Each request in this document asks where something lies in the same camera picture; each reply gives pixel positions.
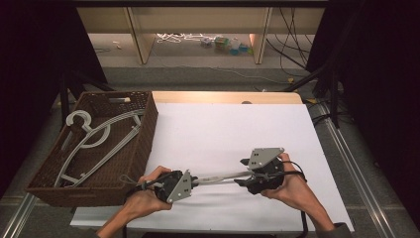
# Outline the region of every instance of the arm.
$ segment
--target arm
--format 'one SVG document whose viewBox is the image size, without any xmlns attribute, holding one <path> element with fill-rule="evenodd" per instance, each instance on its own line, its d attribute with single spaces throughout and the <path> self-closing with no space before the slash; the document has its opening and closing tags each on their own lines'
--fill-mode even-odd
<svg viewBox="0 0 420 238">
<path fill-rule="evenodd" d="M 279 156 L 284 162 L 290 161 L 289 156 L 285 153 Z M 284 163 L 283 165 L 285 171 L 296 171 L 291 163 Z M 336 230 L 336 225 L 331 221 L 324 206 L 300 175 L 285 176 L 281 187 L 278 189 L 264 190 L 262 191 L 262 195 L 280 200 L 290 207 L 306 212 L 312 220 L 317 234 L 321 236 Z"/>
<path fill-rule="evenodd" d="M 162 173 L 169 173 L 170 169 L 157 167 L 150 175 L 141 177 L 139 182 L 154 180 Z M 96 234 L 101 238 L 114 237 L 130 221 L 150 215 L 155 211 L 170 210 L 172 204 L 160 201 L 155 193 L 142 190 L 131 195 L 127 202 L 99 229 Z"/>
</svg>

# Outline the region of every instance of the gray floor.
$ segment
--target gray floor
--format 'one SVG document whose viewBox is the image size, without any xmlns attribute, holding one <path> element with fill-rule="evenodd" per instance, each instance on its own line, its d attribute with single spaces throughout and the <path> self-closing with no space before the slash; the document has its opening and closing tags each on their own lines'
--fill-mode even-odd
<svg viewBox="0 0 420 238">
<path fill-rule="evenodd" d="M 243 43 L 249 43 L 246 36 L 227 37 L 237 37 Z M 309 50 L 310 44 L 306 38 L 299 37 L 301 37 L 300 46 Z M 284 40 L 285 36 L 279 36 L 279 38 Z M 270 36 L 269 39 L 281 49 L 281 44 L 276 41 L 274 36 Z M 139 65 L 130 36 L 91 35 L 91 40 L 95 48 L 102 49 L 98 50 L 98 57 L 109 79 L 109 85 L 118 90 L 277 91 L 286 87 L 290 78 L 293 80 L 300 78 L 291 76 L 281 69 L 280 57 L 270 46 L 265 48 L 263 63 L 254 64 L 250 54 L 231 56 L 227 52 L 203 49 L 197 42 L 155 43 L 149 62 Z M 294 60 L 304 63 L 296 50 L 286 49 L 285 52 Z M 288 73 L 307 74 L 290 60 L 282 59 L 281 63 Z M 311 89 L 314 84 L 315 82 L 307 83 L 297 92 L 303 99 L 313 98 Z M 311 116 L 319 116 L 322 113 L 321 107 L 321 104 L 308 105 Z M 340 110 L 347 111 L 343 102 L 340 104 Z M 420 237 L 419 231 L 389 186 L 380 168 L 373 164 L 373 157 L 357 124 L 347 114 L 343 114 L 339 118 L 340 131 L 367 179 L 380 208 L 388 218 L 394 237 Z M 24 188 L 48 155 L 58 135 L 59 127 L 60 107 L 59 101 L 57 101 L 52 106 L 51 116 L 44 124 L 43 131 L 33 146 L 32 152 L 24 161 L 0 201 L 0 230 L 3 231 L 7 227 L 19 207 L 25 195 Z M 354 237 L 381 237 L 358 188 L 355 186 L 341 152 L 336 146 L 328 121 L 319 122 L 315 129 L 342 199 L 354 222 L 356 229 Z M 38 201 L 19 237 L 87 237 L 93 234 L 92 230 L 86 231 L 70 227 L 71 217 L 70 208 L 50 207 Z M 284 234 L 280 237 L 295 236 L 296 234 Z M 141 237 L 141 234 L 131 231 L 129 237 Z"/>
</svg>

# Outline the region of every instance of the person's left hand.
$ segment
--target person's left hand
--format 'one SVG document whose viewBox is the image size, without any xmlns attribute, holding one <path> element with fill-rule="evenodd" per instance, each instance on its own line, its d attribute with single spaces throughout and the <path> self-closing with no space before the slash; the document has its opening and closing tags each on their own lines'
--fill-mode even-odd
<svg viewBox="0 0 420 238">
<path fill-rule="evenodd" d="M 170 173 L 171 170 L 162 166 L 157 167 L 148 176 L 142 176 L 139 183 L 155 180 L 161 174 Z M 171 210 L 172 204 L 159 200 L 151 187 L 146 190 L 135 192 L 124 204 L 122 211 L 126 213 L 129 221 L 138 217 L 144 217 L 160 210 Z"/>
</svg>

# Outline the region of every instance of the white tabletop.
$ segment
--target white tabletop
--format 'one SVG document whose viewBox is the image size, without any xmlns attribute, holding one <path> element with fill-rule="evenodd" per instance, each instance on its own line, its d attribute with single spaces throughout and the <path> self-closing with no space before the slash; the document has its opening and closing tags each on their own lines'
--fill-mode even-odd
<svg viewBox="0 0 420 238">
<path fill-rule="evenodd" d="M 334 222 L 354 231 L 307 108 L 303 104 L 157 103 L 158 119 L 146 174 L 162 165 L 199 178 L 247 168 L 240 159 L 254 148 L 283 147 Z M 76 227 L 100 227 L 118 207 L 79 207 Z M 309 230 L 314 230 L 308 219 Z M 301 231 L 300 212 L 248 193 L 235 183 L 200 185 L 192 196 L 128 224 L 167 232 L 280 233 Z"/>
</svg>

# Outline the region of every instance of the brown wicker basket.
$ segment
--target brown wicker basket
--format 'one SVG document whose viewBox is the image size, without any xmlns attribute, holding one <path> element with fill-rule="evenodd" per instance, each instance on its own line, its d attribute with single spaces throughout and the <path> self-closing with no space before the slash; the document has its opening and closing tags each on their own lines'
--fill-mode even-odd
<svg viewBox="0 0 420 238">
<path fill-rule="evenodd" d="M 130 98 L 130 102 L 115 102 L 119 99 L 114 100 L 127 97 Z M 90 114 L 91 128 L 122 113 L 137 109 L 145 109 L 145 113 L 141 117 L 142 125 L 135 138 L 81 185 L 65 187 L 65 184 L 62 184 L 60 187 L 54 187 L 55 179 L 68 155 L 86 135 L 86 132 L 81 129 L 83 119 L 74 117 L 74 124 L 63 127 L 49 156 L 26 191 L 51 206 L 121 205 L 125 193 L 133 186 L 121 182 L 119 177 L 127 175 L 132 179 L 138 179 L 142 176 L 152 150 L 158 120 L 158 110 L 153 95 L 151 92 L 84 92 L 74 108 L 74 110 L 84 110 Z M 97 147 L 80 149 L 65 174 L 80 178 L 81 174 L 89 172 L 132 131 L 133 126 L 136 126 L 136 123 L 132 117 L 113 123 L 107 140 Z M 96 133 L 86 144 L 98 141 L 102 134 L 102 132 Z"/>
</svg>

